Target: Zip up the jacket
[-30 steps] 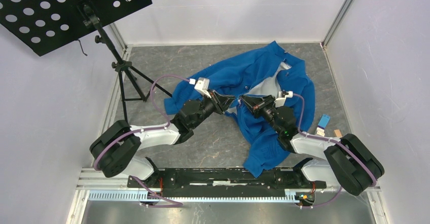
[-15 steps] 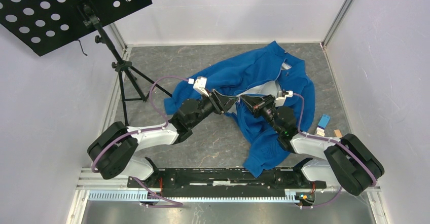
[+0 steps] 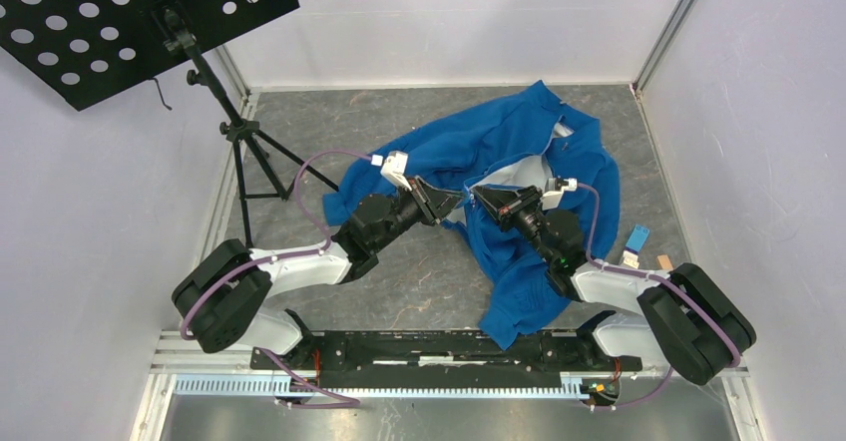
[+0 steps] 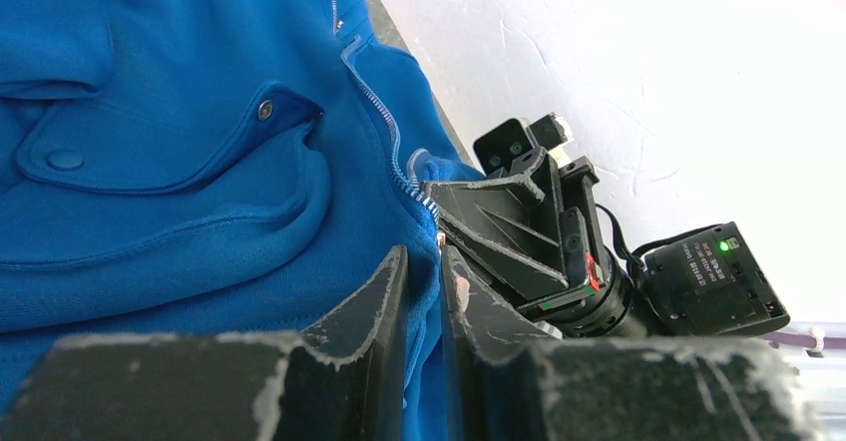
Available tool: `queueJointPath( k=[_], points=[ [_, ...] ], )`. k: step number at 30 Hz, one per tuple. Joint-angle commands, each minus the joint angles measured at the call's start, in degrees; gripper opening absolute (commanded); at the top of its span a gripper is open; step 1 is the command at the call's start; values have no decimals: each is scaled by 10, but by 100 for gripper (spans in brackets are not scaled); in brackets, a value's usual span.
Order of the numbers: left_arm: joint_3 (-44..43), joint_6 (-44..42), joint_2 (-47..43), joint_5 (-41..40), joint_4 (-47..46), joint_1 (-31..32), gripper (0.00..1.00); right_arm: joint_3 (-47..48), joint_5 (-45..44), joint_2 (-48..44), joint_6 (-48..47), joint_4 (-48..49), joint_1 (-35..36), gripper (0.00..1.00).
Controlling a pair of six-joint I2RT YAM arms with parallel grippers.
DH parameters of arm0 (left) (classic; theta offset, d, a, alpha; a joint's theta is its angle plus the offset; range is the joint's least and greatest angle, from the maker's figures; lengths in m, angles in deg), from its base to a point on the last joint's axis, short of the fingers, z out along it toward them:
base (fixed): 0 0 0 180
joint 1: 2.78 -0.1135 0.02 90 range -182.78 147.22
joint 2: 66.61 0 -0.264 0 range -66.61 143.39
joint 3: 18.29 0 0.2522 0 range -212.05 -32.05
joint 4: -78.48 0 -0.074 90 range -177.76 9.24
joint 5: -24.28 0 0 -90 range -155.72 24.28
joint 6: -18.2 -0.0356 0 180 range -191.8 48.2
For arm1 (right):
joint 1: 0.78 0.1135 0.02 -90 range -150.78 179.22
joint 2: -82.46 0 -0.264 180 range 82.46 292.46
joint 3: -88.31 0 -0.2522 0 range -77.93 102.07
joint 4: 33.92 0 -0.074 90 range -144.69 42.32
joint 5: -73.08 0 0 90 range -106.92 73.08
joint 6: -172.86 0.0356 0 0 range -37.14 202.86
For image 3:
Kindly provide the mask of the blue zip-up jacket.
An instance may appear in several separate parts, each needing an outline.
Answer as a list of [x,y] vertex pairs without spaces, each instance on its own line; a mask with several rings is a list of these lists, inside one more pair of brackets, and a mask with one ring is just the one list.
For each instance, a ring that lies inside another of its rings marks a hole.
[[[468,194],[477,185],[542,186],[552,177],[582,187],[559,206],[577,215],[594,257],[618,236],[620,171],[601,140],[601,123],[561,101],[538,81],[430,122],[375,149],[407,154],[405,172],[441,189]],[[502,232],[480,203],[465,198],[443,222],[468,245],[493,290],[480,329],[502,349],[547,326],[569,305],[546,279],[547,266],[515,230]]]

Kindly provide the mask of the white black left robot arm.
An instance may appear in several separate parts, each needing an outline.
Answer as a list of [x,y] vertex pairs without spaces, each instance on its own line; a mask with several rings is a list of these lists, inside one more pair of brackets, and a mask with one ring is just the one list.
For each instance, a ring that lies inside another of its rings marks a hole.
[[463,198],[460,191],[438,189],[415,176],[392,196],[364,197],[328,242],[264,250],[227,239],[172,294],[183,318],[181,336],[205,353],[234,345],[265,348],[287,367],[301,368],[312,358],[312,340],[293,313],[263,311],[265,301],[363,277],[386,246],[416,224],[441,223]]

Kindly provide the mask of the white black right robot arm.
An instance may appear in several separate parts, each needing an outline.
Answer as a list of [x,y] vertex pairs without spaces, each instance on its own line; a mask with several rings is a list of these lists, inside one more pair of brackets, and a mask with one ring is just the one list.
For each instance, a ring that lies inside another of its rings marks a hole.
[[738,366],[757,333],[704,269],[685,262],[644,270],[594,257],[596,229],[582,230],[576,214],[555,206],[574,191],[601,202],[593,187],[562,178],[545,188],[477,186],[472,193],[500,230],[516,231],[532,247],[555,294],[614,308],[585,328],[576,343],[579,361],[601,369],[615,357],[655,360],[696,385]]

